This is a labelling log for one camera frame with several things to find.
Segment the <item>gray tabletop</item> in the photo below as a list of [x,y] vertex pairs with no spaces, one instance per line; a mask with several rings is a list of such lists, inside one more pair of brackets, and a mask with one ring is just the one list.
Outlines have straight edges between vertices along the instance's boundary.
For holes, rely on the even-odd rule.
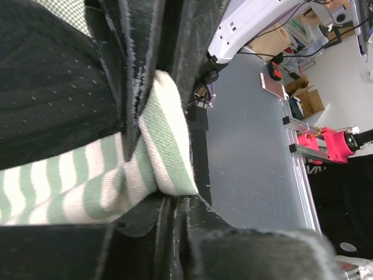
[[236,55],[213,85],[207,149],[214,209],[238,228],[306,228],[278,98],[263,62]]

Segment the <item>green gingham cloth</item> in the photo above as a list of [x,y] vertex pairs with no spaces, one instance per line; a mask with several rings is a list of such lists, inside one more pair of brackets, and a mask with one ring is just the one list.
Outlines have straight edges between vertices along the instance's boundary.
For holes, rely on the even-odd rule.
[[177,87],[156,71],[139,117],[142,133],[125,162],[121,133],[59,156],[0,171],[0,224],[111,222],[157,189],[198,193]]

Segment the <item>black cable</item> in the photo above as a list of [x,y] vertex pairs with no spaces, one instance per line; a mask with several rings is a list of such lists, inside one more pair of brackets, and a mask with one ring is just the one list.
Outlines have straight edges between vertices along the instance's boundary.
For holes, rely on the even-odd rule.
[[279,27],[276,27],[275,29],[272,29],[272,30],[269,30],[269,31],[267,31],[267,32],[264,32],[264,33],[261,33],[261,34],[259,34],[259,35],[257,35],[257,36],[255,36],[253,39],[251,39],[250,41],[254,41],[255,39],[257,39],[257,38],[259,38],[259,37],[262,37],[263,35],[265,35],[265,34],[268,34],[268,33],[271,33],[271,32],[274,32],[274,31],[276,31],[276,30],[278,30],[278,29],[280,29],[281,27],[284,27],[291,19],[292,19],[292,17],[299,11],[299,9],[300,8],[302,8],[305,4],[307,4],[307,3],[310,3],[310,2],[315,2],[315,3],[317,3],[317,4],[321,4],[321,5],[327,5],[327,4],[329,4],[329,3],[331,3],[331,2],[333,2],[334,0],[330,0],[329,2],[326,2],[325,0],[314,0],[314,1],[312,1],[312,0],[306,0],[306,1],[304,1],[300,6],[298,6],[297,7],[297,9],[291,14],[291,16],[283,23],[283,24],[281,24]]
[[[356,28],[359,28],[360,26],[362,26],[364,23],[366,23],[367,21],[369,21],[371,19],[371,17],[368,17],[366,18],[364,21],[362,21],[360,24],[358,24],[357,26],[354,26],[348,30],[346,30],[345,32],[342,32],[340,35],[345,35],[347,34],[348,32],[352,31],[352,30],[355,30]],[[307,57],[313,57],[315,54],[317,54],[320,50],[322,50],[323,48],[327,47],[329,44],[331,44],[332,42],[334,42],[335,40],[337,40],[337,38],[335,37],[334,39],[332,39],[331,41],[327,42],[325,45],[323,45],[322,47],[320,47],[318,50],[316,50],[313,54],[308,54],[308,55],[284,55],[283,57],[301,57],[301,58],[307,58]],[[238,52],[237,54],[249,54],[249,55],[262,55],[264,57],[276,57],[277,55],[272,55],[272,54],[257,54],[255,52]]]

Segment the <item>white wall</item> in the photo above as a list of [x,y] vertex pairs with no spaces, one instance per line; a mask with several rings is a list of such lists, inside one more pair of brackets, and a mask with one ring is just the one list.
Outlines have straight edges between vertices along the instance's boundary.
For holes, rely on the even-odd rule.
[[[355,37],[345,39],[316,58],[316,65],[305,71],[319,90],[324,104],[329,104],[317,126],[340,129],[358,125],[360,131],[373,128],[373,49],[368,63],[360,57]],[[373,145],[356,155],[373,153]]]

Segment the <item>black cloth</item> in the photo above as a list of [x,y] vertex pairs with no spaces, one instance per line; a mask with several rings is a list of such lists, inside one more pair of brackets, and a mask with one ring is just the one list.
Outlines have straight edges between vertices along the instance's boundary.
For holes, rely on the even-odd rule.
[[30,0],[0,1],[0,170],[120,130],[92,39]]
[[[307,169],[321,229],[337,253],[373,258],[373,155]],[[357,251],[344,251],[343,242]]]

